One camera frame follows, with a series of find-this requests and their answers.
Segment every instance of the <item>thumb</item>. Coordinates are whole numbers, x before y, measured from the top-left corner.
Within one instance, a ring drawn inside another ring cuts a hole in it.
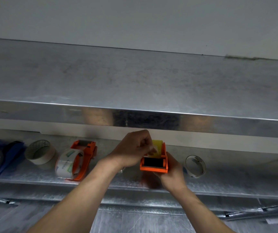
[[[145,146],[138,147],[136,153],[138,155],[144,156],[145,154],[149,153],[153,149],[155,149],[153,145],[145,145]]]

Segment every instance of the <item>hand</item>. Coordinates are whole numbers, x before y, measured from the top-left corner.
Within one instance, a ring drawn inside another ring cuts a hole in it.
[[[168,152],[167,158],[168,173],[155,172],[155,175],[160,178],[163,187],[173,194],[173,192],[187,188],[187,185],[185,184],[182,165]]]
[[[155,148],[149,131],[141,130],[128,133],[107,158],[111,159],[120,170],[135,165],[152,150]]]

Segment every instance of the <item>forearm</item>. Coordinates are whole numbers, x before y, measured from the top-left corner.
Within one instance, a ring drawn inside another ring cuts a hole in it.
[[[103,159],[90,174],[53,207],[28,233],[89,232],[101,200],[118,167]]]
[[[196,233],[233,233],[188,188],[172,192],[184,209]]]

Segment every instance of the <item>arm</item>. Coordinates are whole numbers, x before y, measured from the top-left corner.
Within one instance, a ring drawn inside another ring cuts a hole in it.
[[[234,233],[215,216],[185,184],[182,165],[167,152],[168,173],[156,174],[167,189],[181,204],[197,233]]]
[[[28,233],[89,232],[115,174],[123,167],[135,165],[152,149],[152,139],[147,130],[128,133],[112,153],[100,160],[89,175]]]

